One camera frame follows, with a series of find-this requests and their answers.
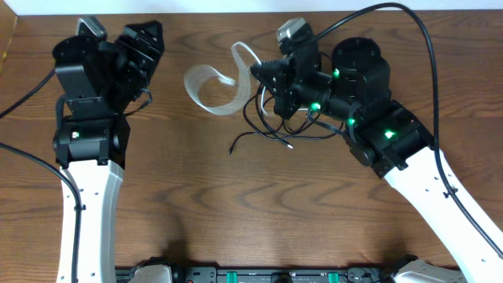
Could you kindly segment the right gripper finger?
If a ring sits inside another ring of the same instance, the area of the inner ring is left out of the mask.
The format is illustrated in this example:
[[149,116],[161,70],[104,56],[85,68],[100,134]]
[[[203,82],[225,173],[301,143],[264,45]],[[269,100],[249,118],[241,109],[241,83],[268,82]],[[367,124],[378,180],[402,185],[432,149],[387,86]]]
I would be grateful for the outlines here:
[[273,77],[293,79],[295,77],[295,64],[292,58],[286,57],[274,61],[264,61],[260,64],[256,63],[250,67],[250,72],[257,79],[272,79]]
[[290,98],[292,90],[290,86],[294,82],[293,74],[280,75],[257,75],[257,80],[272,93],[273,96],[279,98]]

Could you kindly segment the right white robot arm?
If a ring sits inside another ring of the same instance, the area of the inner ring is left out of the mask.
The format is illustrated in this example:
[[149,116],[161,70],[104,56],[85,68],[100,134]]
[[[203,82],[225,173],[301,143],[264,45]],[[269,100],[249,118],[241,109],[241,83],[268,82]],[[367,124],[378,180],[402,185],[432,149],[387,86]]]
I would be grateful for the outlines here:
[[391,69],[380,47],[350,38],[332,52],[332,71],[320,71],[316,44],[291,48],[283,59],[254,64],[251,74],[290,118],[300,107],[345,124],[351,154],[402,194],[455,259],[458,270],[409,257],[386,275],[390,282],[499,282],[502,232],[452,172],[434,136],[391,98]]

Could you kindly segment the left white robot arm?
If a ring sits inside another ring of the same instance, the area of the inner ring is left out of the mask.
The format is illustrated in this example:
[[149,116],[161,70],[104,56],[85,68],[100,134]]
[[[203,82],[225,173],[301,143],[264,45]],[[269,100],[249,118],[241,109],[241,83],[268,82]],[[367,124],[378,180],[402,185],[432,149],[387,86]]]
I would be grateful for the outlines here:
[[127,107],[150,95],[165,50],[157,20],[128,24],[114,41],[95,17],[52,51],[64,93],[53,150],[63,193],[59,282],[114,282],[115,220],[130,136]]

